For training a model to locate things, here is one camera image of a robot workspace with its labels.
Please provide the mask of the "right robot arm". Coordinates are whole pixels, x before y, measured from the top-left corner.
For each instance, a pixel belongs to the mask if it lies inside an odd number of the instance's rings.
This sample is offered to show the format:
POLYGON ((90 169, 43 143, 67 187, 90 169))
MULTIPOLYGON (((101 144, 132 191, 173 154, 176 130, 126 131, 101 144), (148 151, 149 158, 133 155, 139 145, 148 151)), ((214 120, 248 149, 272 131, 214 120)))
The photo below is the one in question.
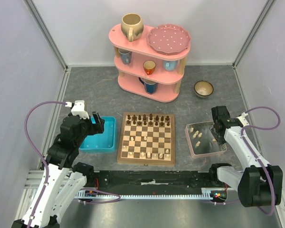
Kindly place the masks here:
POLYGON ((256 149, 246 134, 252 125, 246 120, 248 112, 232 118, 226 106, 211 109, 212 134, 218 143, 228 143, 239 159, 243 172, 228 163, 213 164, 208 181, 213 187, 225 183, 238 193, 244 207, 270 206, 274 209, 282 197, 283 171, 271 165, 256 149))

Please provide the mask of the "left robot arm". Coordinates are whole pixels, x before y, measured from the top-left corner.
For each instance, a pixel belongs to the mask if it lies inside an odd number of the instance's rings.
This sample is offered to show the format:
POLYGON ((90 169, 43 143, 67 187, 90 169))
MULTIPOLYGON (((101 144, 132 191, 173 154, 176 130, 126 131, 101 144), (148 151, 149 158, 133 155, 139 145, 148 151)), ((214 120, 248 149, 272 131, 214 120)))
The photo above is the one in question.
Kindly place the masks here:
POLYGON ((79 147, 89 135, 104 132, 104 119, 98 112, 89 116, 69 114, 64 118, 60 133, 48 150, 43 178, 28 211, 15 220, 14 228, 58 228, 64 213, 82 187, 93 185, 95 176, 91 165, 72 164, 79 147))

